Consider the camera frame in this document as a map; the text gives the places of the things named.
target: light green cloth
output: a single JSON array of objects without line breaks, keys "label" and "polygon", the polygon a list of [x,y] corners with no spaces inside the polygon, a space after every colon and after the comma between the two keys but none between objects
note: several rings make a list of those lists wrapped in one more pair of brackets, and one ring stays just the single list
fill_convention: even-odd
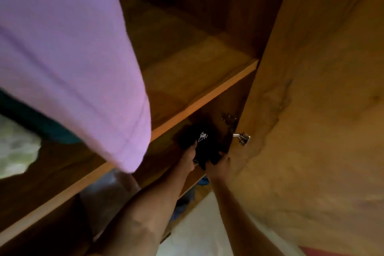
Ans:
[{"label": "light green cloth", "polygon": [[41,146],[35,133],[0,115],[0,179],[24,173]]}]

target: pink object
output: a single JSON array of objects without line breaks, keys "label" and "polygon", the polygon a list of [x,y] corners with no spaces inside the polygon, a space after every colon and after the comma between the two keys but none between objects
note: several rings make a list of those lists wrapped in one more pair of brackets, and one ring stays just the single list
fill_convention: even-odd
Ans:
[{"label": "pink object", "polygon": [[135,171],[151,118],[119,0],[0,4],[0,87]]}]

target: white floor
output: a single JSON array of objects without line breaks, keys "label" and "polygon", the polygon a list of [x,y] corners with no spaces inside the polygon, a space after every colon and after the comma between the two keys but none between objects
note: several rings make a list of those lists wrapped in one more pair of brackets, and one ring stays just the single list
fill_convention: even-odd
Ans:
[{"label": "white floor", "polygon": [[[289,256],[303,256],[294,245],[253,219],[257,227]],[[157,256],[233,256],[214,194],[206,196],[160,245]]]}]

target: teal fabric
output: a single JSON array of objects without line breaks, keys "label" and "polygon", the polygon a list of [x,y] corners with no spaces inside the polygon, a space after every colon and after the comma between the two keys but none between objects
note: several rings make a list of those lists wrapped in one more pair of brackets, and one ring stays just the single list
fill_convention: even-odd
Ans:
[{"label": "teal fabric", "polygon": [[42,138],[62,144],[74,144],[81,141],[56,121],[17,101],[2,90],[0,90],[0,113]]}]

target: wooden shelf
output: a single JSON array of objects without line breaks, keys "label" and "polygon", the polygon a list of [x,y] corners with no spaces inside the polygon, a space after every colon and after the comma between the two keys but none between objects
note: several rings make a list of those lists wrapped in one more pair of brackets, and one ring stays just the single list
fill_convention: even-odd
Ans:
[{"label": "wooden shelf", "polygon": [[[126,26],[151,104],[152,141],[256,69],[224,34],[145,2],[131,9]],[[44,144],[27,172],[0,180],[0,246],[112,168],[83,144]]]}]

